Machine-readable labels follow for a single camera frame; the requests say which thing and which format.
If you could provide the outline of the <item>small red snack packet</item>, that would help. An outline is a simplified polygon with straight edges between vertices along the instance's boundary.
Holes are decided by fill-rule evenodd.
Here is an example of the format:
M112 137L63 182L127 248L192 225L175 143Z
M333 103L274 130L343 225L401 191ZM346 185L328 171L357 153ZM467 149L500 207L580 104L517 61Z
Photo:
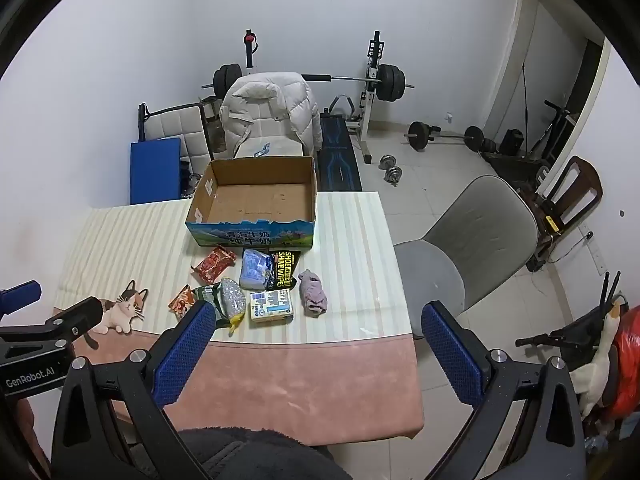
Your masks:
M168 309L178 321L181 321L194 304L195 299L191 287L184 285L177 296L168 304Z

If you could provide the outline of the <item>green snack packet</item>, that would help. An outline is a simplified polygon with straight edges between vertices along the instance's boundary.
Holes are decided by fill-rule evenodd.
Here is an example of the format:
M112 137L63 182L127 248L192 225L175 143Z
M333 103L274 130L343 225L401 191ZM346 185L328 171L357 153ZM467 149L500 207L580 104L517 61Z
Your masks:
M224 310L221 309L218 297L218 284L213 285L205 285L201 287L194 288L192 290L192 294L196 301L205 301L211 304L216 311L216 319L221 320L224 318Z

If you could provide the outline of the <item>silver yellow scouring sponge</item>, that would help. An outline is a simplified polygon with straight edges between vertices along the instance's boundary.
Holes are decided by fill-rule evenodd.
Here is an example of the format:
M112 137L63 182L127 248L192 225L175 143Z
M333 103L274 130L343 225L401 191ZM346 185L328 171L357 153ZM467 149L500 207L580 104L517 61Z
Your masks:
M239 328L246 312L246 299L240 285L231 278L222 278L219 285L219 300L229 319L229 335Z

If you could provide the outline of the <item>large red snack packet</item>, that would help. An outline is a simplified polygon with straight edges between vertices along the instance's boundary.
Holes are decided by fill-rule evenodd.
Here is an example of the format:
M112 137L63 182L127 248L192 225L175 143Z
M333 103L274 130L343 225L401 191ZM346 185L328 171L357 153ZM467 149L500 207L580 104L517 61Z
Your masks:
M201 283L213 285L224 270L235 265L236 255L231 250L215 246L192 271Z

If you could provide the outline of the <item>white blue tissue box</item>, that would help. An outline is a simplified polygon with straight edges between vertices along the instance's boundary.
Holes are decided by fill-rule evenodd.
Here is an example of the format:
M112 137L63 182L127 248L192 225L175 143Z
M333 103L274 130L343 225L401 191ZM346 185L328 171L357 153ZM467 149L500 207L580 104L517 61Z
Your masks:
M255 323L288 320L294 315L288 289L264 290L250 294L250 319Z

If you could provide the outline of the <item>blue tissue pack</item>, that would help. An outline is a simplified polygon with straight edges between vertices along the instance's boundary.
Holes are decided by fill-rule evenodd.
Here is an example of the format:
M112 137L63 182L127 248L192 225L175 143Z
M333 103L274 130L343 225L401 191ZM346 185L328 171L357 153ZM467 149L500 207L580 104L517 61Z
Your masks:
M242 268L239 285L242 289L261 292L270 283L273 272L273 260L269 254L252 248L245 248L242 255Z

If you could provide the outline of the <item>black yellow shoe wipes packet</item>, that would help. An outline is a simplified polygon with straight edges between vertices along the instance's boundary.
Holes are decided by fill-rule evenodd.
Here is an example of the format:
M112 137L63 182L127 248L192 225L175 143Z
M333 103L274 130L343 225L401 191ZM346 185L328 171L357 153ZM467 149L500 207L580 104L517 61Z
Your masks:
M300 252L276 250L270 252L271 274L267 282L268 290L292 289L296 285L295 269Z

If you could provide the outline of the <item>purple cloth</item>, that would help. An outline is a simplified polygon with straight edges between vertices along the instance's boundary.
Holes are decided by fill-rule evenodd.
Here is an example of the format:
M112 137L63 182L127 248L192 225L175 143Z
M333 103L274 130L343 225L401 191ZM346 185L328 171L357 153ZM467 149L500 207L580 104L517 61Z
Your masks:
M305 312L311 316L326 313L328 297L317 274L309 269L299 274L299 296Z

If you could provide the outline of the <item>grey fabric chair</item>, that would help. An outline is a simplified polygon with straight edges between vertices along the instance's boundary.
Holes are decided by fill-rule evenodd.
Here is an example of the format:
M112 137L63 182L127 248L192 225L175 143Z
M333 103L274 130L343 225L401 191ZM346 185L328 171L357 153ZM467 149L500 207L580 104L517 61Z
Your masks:
M538 242L534 214L496 176L474 179L422 237L394 246L411 331L423 337L431 301L455 318L525 266Z

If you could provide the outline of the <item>red bag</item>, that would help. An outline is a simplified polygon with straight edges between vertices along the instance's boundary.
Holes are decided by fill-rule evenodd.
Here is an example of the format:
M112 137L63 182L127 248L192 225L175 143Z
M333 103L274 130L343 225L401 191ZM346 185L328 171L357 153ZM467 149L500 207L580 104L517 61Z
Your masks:
M639 406L639 308L620 300L606 315L601 344L608 352L608 382L601 403L606 422L624 419Z

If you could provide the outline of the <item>blue folded mat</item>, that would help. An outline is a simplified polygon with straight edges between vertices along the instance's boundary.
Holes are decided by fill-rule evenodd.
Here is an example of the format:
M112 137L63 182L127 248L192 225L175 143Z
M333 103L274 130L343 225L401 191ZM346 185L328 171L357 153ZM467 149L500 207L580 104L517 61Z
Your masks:
M162 139L130 146L130 204L180 198L180 142Z

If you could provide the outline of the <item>dark wooden chair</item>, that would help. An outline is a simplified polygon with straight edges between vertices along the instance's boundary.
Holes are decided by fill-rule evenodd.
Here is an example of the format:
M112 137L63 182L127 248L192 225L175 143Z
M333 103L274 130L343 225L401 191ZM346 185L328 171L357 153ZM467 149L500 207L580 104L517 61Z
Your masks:
M567 231L582 222L603 197L599 174L590 162L572 156L551 191L533 193L529 206L538 223L538 252L545 252Z

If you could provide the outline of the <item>beige quilted chair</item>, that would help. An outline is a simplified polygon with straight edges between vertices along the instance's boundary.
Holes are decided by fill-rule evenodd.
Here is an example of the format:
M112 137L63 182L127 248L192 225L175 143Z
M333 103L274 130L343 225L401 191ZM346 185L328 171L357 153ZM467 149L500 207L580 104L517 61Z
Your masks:
M204 106L201 102L182 104L150 112L145 103L138 106L140 142L177 139L180 160L189 165L192 174L204 174L213 159Z

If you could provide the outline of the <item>chrome dumbbell pair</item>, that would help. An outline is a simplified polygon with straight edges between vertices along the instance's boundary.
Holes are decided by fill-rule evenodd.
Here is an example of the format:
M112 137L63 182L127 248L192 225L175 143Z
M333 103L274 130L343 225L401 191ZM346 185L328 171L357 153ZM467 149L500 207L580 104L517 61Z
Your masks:
M397 165L394 155L383 155L378 162L378 169L384 172L384 181L390 185L397 186L402 178L402 169Z

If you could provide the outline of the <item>floor barbell with plates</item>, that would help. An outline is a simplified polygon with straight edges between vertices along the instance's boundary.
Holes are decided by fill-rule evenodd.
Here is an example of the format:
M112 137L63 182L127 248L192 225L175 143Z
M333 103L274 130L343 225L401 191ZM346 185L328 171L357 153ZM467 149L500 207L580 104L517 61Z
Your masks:
M425 122L412 122L404 137L417 152L423 152L428 144L447 144L451 141L461 141L469 150L477 153L485 142L484 133L478 127L471 126L463 134L457 134L443 132L439 126L430 126Z

